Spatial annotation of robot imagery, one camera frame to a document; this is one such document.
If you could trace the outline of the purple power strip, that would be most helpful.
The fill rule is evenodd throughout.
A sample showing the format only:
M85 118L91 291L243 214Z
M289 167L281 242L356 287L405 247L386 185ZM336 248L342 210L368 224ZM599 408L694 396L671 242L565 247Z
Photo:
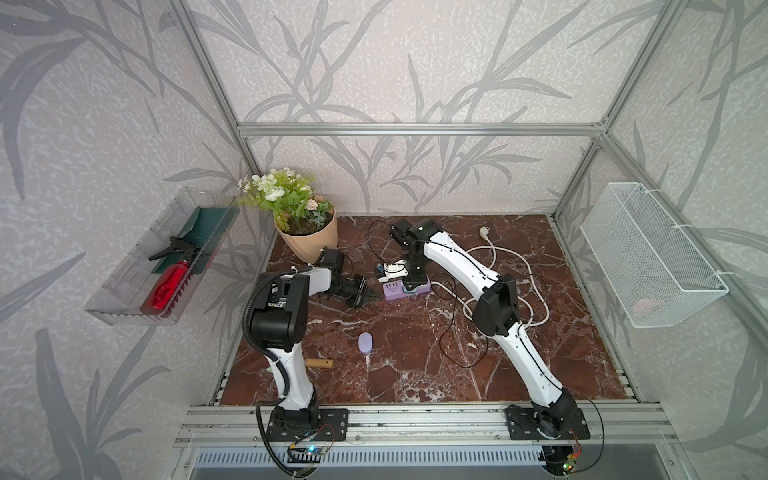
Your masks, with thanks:
M384 298L387 301L396 301L404 298L414 297L422 294L428 294L431 290L431 283L408 289L401 279L386 282L382 285Z

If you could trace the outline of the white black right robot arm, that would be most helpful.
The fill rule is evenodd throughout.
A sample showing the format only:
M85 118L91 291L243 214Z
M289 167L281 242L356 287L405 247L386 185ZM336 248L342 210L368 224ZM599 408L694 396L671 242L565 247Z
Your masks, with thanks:
M583 412L573 395L545 365L531 342L519 313L516 280L484 266L460 247L432 220L416 225L406 220L390 228L390 236L404 250L404 285L412 289L427 281L426 265L434 262L464 286L475 300L472 323L497 343L522 379L529 407L512 405L505 417L513 439L589 437Z

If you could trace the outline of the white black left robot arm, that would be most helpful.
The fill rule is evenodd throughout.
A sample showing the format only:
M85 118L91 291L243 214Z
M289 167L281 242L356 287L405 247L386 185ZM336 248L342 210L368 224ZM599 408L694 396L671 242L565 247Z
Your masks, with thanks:
M347 278L329 267L292 268L258 277L241 320L247 343L272 368L278 390L272 404L286 411L307 411L316 402L302 351L309 299L316 294L339 297L354 309L382 298L359 274Z

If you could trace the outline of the artificial white flower plant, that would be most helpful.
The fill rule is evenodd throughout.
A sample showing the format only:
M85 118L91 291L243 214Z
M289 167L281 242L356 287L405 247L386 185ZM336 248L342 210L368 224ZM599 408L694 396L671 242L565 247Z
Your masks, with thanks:
M272 169L237 181L239 203L269 211L277 228L289 235L310 235L332 220L333 205L313 188L314 178L294 169Z

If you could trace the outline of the red spray bottle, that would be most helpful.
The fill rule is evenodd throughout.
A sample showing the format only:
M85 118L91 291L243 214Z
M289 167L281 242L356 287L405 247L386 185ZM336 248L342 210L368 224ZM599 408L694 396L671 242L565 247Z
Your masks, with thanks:
M144 307L150 314L160 314L168 310L186 281L189 269L189 260L180 260L165 269L145 301Z

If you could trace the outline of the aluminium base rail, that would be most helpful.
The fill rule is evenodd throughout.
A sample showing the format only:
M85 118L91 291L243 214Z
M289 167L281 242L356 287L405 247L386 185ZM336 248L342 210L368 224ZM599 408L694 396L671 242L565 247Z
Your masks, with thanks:
M630 401L580 402L591 437L581 446L678 444L670 420L658 403ZM346 425L338 446L501 445L511 441L503 412L491 402L348 405ZM192 407L175 448L252 447L261 444L251 407Z

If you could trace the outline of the clear plastic wall bin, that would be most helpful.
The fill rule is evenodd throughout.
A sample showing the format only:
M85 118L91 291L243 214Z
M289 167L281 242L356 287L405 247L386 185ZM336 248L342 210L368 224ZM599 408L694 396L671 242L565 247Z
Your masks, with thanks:
M110 326L173 326L240 210L232 195L184 187L86 303Z

